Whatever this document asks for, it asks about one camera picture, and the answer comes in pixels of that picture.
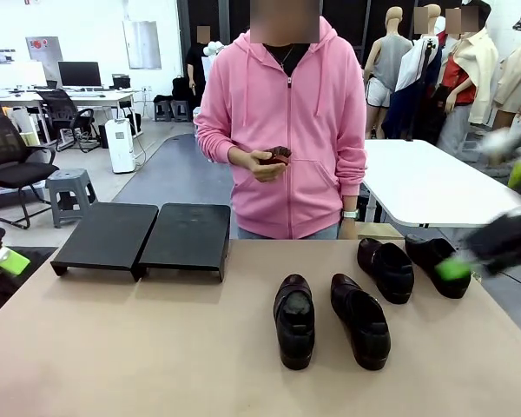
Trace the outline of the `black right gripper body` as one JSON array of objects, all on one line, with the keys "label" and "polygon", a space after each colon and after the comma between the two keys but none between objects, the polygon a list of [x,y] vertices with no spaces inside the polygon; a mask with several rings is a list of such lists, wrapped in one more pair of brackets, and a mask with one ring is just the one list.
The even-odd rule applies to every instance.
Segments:
[{"label": "black right gripper body", "polygon": [[490,275],[521,266],[521,209],[471,232],[466,247]]}]

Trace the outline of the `person's left hand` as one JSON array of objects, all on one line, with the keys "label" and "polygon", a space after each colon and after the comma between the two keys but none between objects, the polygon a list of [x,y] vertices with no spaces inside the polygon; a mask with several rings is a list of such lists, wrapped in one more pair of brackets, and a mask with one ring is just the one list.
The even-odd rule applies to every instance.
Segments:
[{"label": "person's left hand", "polygon": [[342,218],[338,238],[341,240],[357,240],[358,232],[356,221],[351,218]]}]

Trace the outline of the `person's right hand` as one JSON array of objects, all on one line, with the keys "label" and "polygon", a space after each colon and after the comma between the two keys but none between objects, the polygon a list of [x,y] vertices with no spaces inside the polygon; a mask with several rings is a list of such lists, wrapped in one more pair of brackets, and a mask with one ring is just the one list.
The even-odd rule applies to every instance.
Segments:
[{"label": "person's right hand", "polygon": [[229,162],[251,172],[258,182],[273,182],[286,170],[285,163],[261,164],[262,161],[269,160],[271,157],[270,152],[259,150],[245,152],[237,147],[232,147],[228,151]]}]

